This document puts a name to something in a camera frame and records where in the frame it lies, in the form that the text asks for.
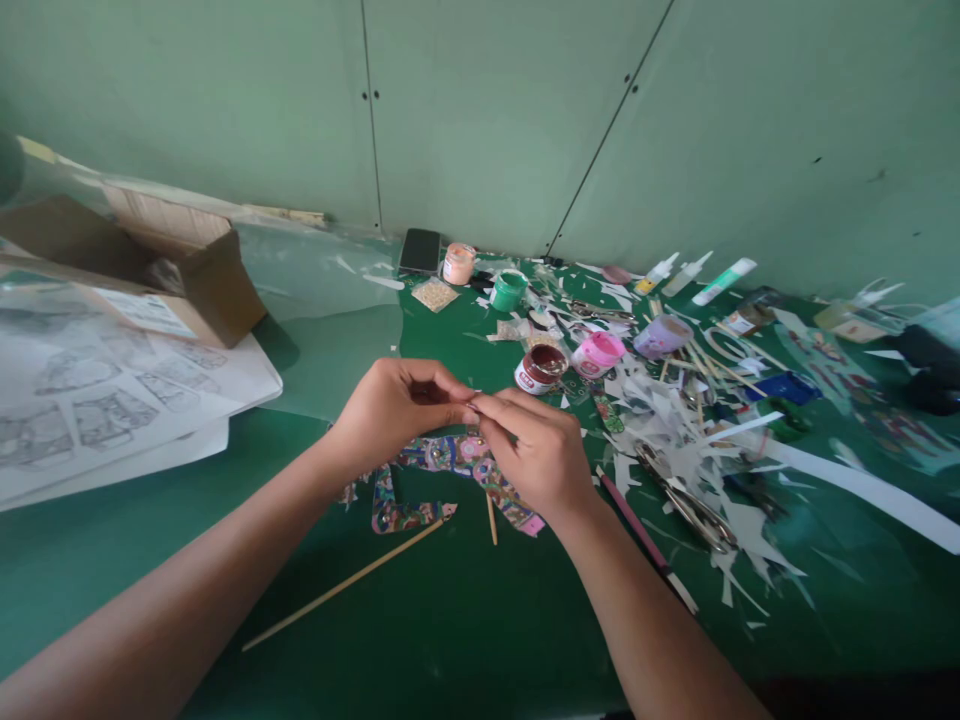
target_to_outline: glue bottle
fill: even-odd
[[[823,328],[824,330],[833,330],[843,325],[857,310],[870,307],[879,302],[880,298],[887,293],[893,292],[898,287],[903,286],[903,283],[897,283],[883,290],[867,290],[867,288],[876,282],[878,282],[878,280],[874,280],[870,285],[867,285],[867,287],[858,292],[853,300],[831,303],[830,307],[826,310],[821,310],[814,315],[813,321],[817,324],[817,327]]]
[[[723,271],[720,277],[707,285],[703,290],[693,296],[693,304],[703,307],[722,293],[737,280],[742,278],[748,272],[753,270],[757,264],[750,258],[740,258],[733,265]]]
[[[680,256],[679,251],[675,252],[666,260],[662,260],[653,266],[653,270],[647,273],[647,276],[637,283],[634,290],[638,295],[649,295],[651,291],[664,278],[670,277],[670,271],[673,270],[673,261]]]
[[[662,290],[664,297],[673,297],[678,292],[683,290],[687,285],[690,284],[690,281],[693,280],[697,275],[700,274],[700,271],[703,270],[703,264],[707,259],[713,255],[713,250],[708,252],[702,258],[697,260],[695,263],[687,263],[684,265],[680,272],[674,276],[673,280],[667,283],[667,286]]]

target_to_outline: patterned paper piece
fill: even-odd
[[[448,471],[473,478],[484,489],[504,517],[517,530],[531,537],[543,529],[543,518],[520,499],[516,488],[503,477],[486,441],[477,435],[447,435],[416,438],[395,462],[415,465],[430,472]]]
[[[590,383],[590,394],[593,396],[593,402],[597,406],[597,412],[600,413],[600,419],[603,426],[614,435],[624,431],[623,421],[613,409],[610,398],[607,397],[603,386],[599,383]]]
[[[432,525],[440,517],[449,517],[457,510],[453,503],[400,504],[393,490],[390,466],[375,471],[373,485],[373,531],[378,535]]]
[[[801,338],[780,324],[774,327],[824,397],[843,415],[852,415],[887,455],[927,475],[960,463],[960,448],[895,407],[879,383],[840,349],[831,334],[810,328],[808,337]]]

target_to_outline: hand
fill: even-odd
[[[377,360],[324,437],[357,475],[395,457],[413,438],[444,425],[476,424],[475,392],[436,360]]]
[[[553,523],[598,496],[583,452],[580,422],[532,396],[507,388],[476,395],[480,431],[500,470],[524,502]],[[515,435],[514,443],[508,433]]]

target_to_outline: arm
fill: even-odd
[[[472,404],[504,475],[576,566],[634,714],[769,717],[594,491],[577,419],[514,388]]]
[[[378,361],[316,444],[0,685],[0,717],[176,715],[343,488],[419,434],[476,422],[472,395],[439,363]]]

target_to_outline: cardboard box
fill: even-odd
[[[73,283],[129,325],[231,348],[266,315],[230,221],[105,187],[113,224],[72,198],[0,213],[0,265]]]

